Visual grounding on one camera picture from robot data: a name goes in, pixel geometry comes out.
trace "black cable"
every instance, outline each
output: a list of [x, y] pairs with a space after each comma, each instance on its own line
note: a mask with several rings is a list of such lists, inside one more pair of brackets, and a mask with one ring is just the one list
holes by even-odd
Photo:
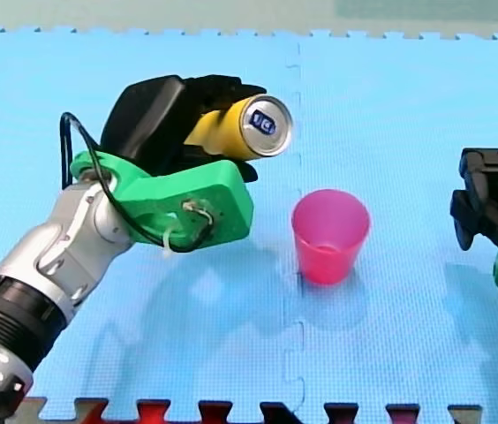
[[[125, 210], [125, 208], [116, 200], [116, 198], [111, 193], [106, 181], [102, 175], [102, 166], [100, 165], [100, 159], [98, 158], [98, 154], [96, 150], [99, 149], [98, 143], [92, 138], [92, 136], [88, 133], [86, 128], [80, 123], [80, 121], [70, 112], [65, 112], [61, 116], [60, 122], [60, 138], [61, 138], [61, 156], [62, 156], [62, 165], [61, 165], [61, 180], [63, 190], [72, 184], [72, 174], [71, 174], [71, 163], [72, 163], [72, 137], [71, 137], [71, 127], [74, 126], [82, 136], [82, 139], [87, 145], [88, 153], [90, 154], [90, 158], [92, 159], [92, 165], [94, 167], [94, 172], [98, 179], [98, 182], [102, 186], [102, 190], [104, 191], [106, 197], [108, 198], [111, 206], [118, 212], [118, 214], [122, 217], [122, 219], [136, 232], [139, 233], [141, 237], [148, 240], [149, 242], [158, 245], [164, 246], [163, 240], [150, 231], [145, 230], [141, 225], [139, 225], [132, 217], [130, 217], [129, 213]], [[209, 236], [210, 232], [214, 228], [214, 218], [205, 210], [191, 208], [192, 212], [204, 217], [207, 220], [207, 223], [204, 225], [196, 239], [189, 246], [175, 246], [170, 244], [170, 249], [174, 252], [187, 254], [194, 250], [196, 250], [200, 245], [206, 240]]]

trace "can lid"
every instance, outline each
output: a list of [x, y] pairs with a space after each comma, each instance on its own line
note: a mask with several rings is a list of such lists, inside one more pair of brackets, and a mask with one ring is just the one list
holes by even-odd
[[275, 97], [256, 95], [240, 118], [245, 143], [259, 156], [279, 155], [292, 141], [291, 113]]

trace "puzzle mat edge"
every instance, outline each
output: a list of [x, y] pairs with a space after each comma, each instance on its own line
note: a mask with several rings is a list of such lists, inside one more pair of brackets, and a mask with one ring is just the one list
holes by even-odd
[[292, 30], [272, 30], [272, 31], [259, 31], [251, 28], [239, 28], [236, 30], [221, 30], [214, 28], [200, 29], [198, 31], [188, 31], [185, 29], [163, 29], [163, 30], [149, 30], [146, 28], [127, 28], [125, 30], [116, 31], [107, 27], [93, 27], [82, 28], [77, 26], [21, 26], [16, 28], [9, 28], [0, 26], [0, 34], [15, 34], [22, 33], [65, 33], [65, 34], [135, 34], [135, 35], [179, 35], [179, 36], [200, 36], [200, 35], [214, 35], [214, 36], [259, 36], [259, 37], [277, 37], [277, 36], [292, 36], [296, 38], [308, 37], [336, 37], [336, 38], [372, 38], [372, 39], [405, 39], [405, 40], [425, 40], [431, 38], [433, 40], [474, 40], [480, 39], [483, 41], [498, 41], [498, 32], [459, 32], [459, 31], [369, 31], [359, 29], [349, 29], [342, 31], [332, 31], [330, 29], [310, 29], [306, 31], [292, 31]]

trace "plastic cup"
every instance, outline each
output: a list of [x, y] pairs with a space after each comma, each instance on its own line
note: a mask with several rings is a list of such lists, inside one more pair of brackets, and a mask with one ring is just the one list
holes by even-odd
[[371, 226], [366, 207], [352, 194], [318, 190], [292, 212], [298, 265], [312, 283], [337, 284], [355, 263]]

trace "foam floor tile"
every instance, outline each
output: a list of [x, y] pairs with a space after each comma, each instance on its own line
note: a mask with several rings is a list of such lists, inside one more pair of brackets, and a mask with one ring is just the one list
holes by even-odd
[[[98, 137], [127, 85], [165, 74], [236, 75], [295, 106], [297, 63], [290, 37], [0, 32], [0, 259], [59, 193], [62, 112]], [[75, 151], [84, 147], [74, 141]], [[109, 399], [112, 420], [136, 418], [142, 398], [171, 400], [168, 418], [181, 421], [197, 420], [198, 402], [218, 396], [235, 401], [241, 422], [260, 420], [263, 401], [296, 407], [302, 386], [283, 374], [283, 351], [299, 334], [283, 320], [285, 285], [296, 284], [287, 228], [294, 157], [255, 165], [258, 239], [167, 261], [135, 246], [115, 260], [36, 373], [30, 396], [48, 399], [43, 419], [73, 419], [75, 398]]]
[[480, 405], [498, 424], [496, 250], [462, 252], [449, 216], [462, 149], [498, 147], [498, 42], [314, 36], [300, 52], [303, 192], [350, 191], [373, 226], [345, 285], [291, 302], [298, 417], [353, 402], [357, 423], [388, 422], [386, 405], [418, 404], [419, 422], [451, 422], [448, 405]]

